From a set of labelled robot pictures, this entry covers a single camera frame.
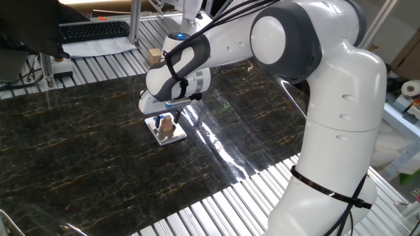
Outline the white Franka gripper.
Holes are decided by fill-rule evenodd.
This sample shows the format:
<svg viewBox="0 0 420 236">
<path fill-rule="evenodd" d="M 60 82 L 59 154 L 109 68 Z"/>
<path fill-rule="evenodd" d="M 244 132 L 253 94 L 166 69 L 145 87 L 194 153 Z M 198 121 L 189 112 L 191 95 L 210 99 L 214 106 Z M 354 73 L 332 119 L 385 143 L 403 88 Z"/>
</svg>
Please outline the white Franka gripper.
<svg viewBox="0 0 420 236">
<path fill-rule="evenodd" d="M 140 100 L 138 103 L 139 110 L 147 115 L 147 114 L 154 114 L 154 113 L 161 113 L 164 111 L 175 110 L 174 120 L 175 124 L 179 123 L 179 118 L 182 113 L 180 108 L 188 106 L 190 104 L 195 104 L 197 101 L 202 99 L 202 93 L 192 94 L 189 96 L 185 96 L 184 98 L 178 100 L 169 100 L 165 102 L 160 102 L 159 100 L 155 99 L 148 90 L 142 90 L 140 92 Z M 159 128 L 161 122 L 161 116 L 155 116 L 155 127 Z"/>
</svg>

